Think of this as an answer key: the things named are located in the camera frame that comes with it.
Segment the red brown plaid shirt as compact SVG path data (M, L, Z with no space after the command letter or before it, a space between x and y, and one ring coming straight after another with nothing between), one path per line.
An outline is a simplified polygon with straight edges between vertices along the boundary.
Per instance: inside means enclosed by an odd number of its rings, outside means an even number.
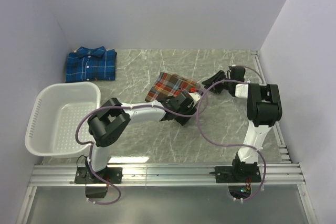
M182 91L190 91L191 89L199 89L200 84L181 77L177 74L169 74L161 72L155 81L154 85L150 88L145 97L146 102L152 102L160 98L176 97Z

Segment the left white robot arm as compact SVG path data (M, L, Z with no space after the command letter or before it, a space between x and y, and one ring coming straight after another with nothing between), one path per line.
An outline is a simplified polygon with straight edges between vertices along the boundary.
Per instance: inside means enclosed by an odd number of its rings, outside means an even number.
M109 99L99 109L85 118L88 131L93 137L85 165L78 167L75 184L98 184L121 182L122 169L109 168L110 147L128 125L146 121L175 120L185 125L197 111L201 99L197 92L183 91L176 97L161 98L152 102L128 104L116 98Z

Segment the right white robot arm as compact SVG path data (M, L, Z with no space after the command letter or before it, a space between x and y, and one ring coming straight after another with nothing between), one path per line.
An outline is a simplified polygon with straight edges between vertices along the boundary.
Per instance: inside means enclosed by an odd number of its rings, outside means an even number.
M217 183L259 183L262 181L258 167L259 154L264 140L282 117L279 89L276 84L245 82L247 67L229 66L202 82L204 88L220 94L223 90L236 98L247 100L248 130L242 147L231 166L216 166L212 172Z

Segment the folded blue plaid shirt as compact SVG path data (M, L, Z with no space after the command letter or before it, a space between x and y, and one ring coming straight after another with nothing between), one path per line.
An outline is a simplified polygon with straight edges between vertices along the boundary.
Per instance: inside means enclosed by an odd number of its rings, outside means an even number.
M65 82L114 81L116 62L113 49L80 47L67 57Z

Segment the white plastic laundry basket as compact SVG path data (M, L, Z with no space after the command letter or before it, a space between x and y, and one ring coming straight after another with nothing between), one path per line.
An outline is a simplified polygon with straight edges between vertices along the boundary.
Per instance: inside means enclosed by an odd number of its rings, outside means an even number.
M44 88L36 98L26 135L26 149L40 157L74 158L88 155L91 141L88 126L76 129L89 112L100 107L101 92L91 82L59 83Z

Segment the aluminium side rail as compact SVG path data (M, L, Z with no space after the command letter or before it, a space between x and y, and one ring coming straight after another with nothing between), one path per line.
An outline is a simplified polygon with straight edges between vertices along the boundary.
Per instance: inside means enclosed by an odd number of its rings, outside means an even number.
M255 70L261 81L259 88L252 84L252 91L249 93L253 96L250 99L253 108L258 110L258 114L256 115L254 122L258 125L267 124L272 127L270 133L275 137L281 162L289 164L291 163L291 159L279 126L279 121L282 117L282 105L279 88L276 84L268 84L266 82L258 58L258 52L252 51L251 55L255 64Z

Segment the aluminium mounting rail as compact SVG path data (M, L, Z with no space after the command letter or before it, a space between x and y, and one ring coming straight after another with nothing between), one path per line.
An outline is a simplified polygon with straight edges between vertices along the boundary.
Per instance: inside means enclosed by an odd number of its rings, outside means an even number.
M110 164L121 167L120 187L127 186L224 186L217 183L213 174L216 164ZM76 165L36 165L29 186L65 187L75 184ZM299 164L268 164L265 185L305 184Z

